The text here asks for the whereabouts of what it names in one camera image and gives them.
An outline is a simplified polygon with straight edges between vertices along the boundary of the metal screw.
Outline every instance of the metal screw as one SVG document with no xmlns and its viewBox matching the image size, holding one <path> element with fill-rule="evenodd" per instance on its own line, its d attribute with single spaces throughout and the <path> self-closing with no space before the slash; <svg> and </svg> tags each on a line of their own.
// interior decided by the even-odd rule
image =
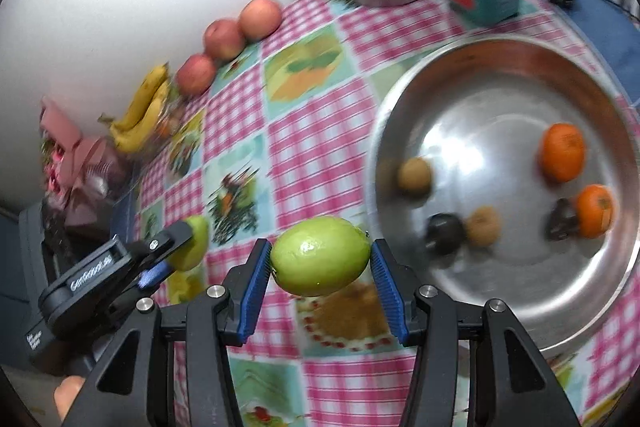
<svg viewBox="0 0 640 427">
<path fill-rule="evenodd" d="M 213 298 L 222 297 L 225 294 L 225 292 L 226 292 L 225 287 L 220 286 L 219 284 L 214 284 L 213 286 L 209 286 L 207 288 L 207 295 Z"/>
<path fill-rule="evenodd" d="M 491 308 L 494 312 L 500 313 L 507 309 L 507 305 L 500 299 L 491 299 L 489 301 L 489 308 Z"/>
<path fill-rule="evenodd" d="M 428 299 L 430 299 L 431 297 L 435 297 L 438 294 L 438 289 L 436 288 L 436 286 L 424 284 L 420 286 L 418 292 L 420 292 L 420 295 L 422 295 L 423 297 L 427 297 Z"/>
<path fill-rule="evenodd" d="M 138 302 L 136 302 L 136 308 L 141 313 L 148 313 L 154 308 L 154 300 L 149 297 L 143 297 Z"/>
</svg>

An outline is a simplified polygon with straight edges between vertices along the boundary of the orange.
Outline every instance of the orange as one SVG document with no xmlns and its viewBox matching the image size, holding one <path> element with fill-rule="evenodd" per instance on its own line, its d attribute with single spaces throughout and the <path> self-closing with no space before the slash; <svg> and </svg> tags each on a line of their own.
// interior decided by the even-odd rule
<svg viewBox="0 0 640 427">
<path fill-rule="evenodd" d="M 580 235 L 593 239 L 609 230 L 613 222 L 613 198 L 603 185 L 587 185 L 575 200 Z"/>
<path fill-rule="evenodd" d="M 564 183 L 582 172 L 585 153 L 580 130 L 569 123 L 555 123 L 542 137 L 540 166 L 545 176 Z"/>
</svg>

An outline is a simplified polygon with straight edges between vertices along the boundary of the tablecloth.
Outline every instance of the tablecloth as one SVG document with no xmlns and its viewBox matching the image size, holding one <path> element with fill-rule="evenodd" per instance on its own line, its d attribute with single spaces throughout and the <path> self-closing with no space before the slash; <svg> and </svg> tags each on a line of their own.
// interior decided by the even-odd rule
<svg viewBox="0 0 640 427">
<path fill-rule="evenodd" d="M 220 70 L 208 93 L 190 102 L 182 130 L 134 187 L 132 214 L 118 219 L 132 218 L 140 237 L 191 214 L 209 217 L 210 248 L 192 274 L 202 285 L 220 283 L 243 263 L 256 237 L 274 239 L 302 219 L 337 214 L 366 227 L 362 168 L 386 93 L 443 44 L 500 33 L 538 38 L 570 54 L 640 129 L 611 64 L 546 0 L 521 0 L 516 18 L 489 29 L 458 16 L 447 0 L 380 9 L 354 0 L 297 0 L 285 8 L 275 34 L 248 47 Z M 248 176 L 255 180 L 250 201 L 227 222 L 220 212 L 226 194 L 245 186 Z M 365 275 L 362 295 L 369 285 Z M 155 298 L 168 304 L 166 285 Z M 550 361 L 585 425 L 610 407 L 640 364 L 639 303 L 635 276 L 595 336 Z M 331 306 L 293 298 L 270 282 L 255 334 L 243 348 L 230 348 L 245 425 L 263 425 L 267 417 L 300 427 L 398 425 L 415 351 L 388 332 L 363 339 L 328 335 L 318 310 Z M 468 403 L 466 351 L 460 352 L 456 426 L 466 425 Z M 184 357 L 178 343 L 176 414 L 187 424 Z"/>
</svg>

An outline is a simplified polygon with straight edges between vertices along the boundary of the metal basin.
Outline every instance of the metal basin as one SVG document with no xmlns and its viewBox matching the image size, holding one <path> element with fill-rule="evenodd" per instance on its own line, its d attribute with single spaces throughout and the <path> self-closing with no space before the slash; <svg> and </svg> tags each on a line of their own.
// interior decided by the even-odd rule
<svg viewBox="0 0 640 427">
<path fill-rule="evenodd" d="M 538 170 L 543 132 L 576 124 L 588 145 L 581 175 L 557 187 Z M 415 201 L 396 185 L 402 161 L 428 159 L 431 196 Z M 400 263 L 452 298 L 507 302 L 550 357 L 597 327 L 631 274 L 638 254 L 638 149 L 615 103 L 561 52 L 533 39 L 466 39 L 426 57 L 386 96 L 367 159 L 366 203 L 374 238 Z M 556 200 L 587 184 L 607 185 L 616 217 L 594 240 L 547 242 L 543 225 Z M 424 245 L 428 218 L 465 218 L 492 204 L 502 236 L 490 249 L 464 246 L 436 257 Z"/>
</svg>

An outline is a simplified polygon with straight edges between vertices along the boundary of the bunch of bananas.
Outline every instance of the bunch of bananas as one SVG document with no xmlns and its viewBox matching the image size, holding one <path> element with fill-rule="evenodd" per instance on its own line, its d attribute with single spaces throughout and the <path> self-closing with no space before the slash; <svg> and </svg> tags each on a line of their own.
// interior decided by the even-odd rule
<svg viewBox="0 0 640 427">
<path fill-rule="evenodd" d="M 109 124 L 116 148 L 131 154 L 140 151 L 153 134 L 170 92 L 168 64 L 149 71 L 119 120 L 100 117 Z"/>
</svg>

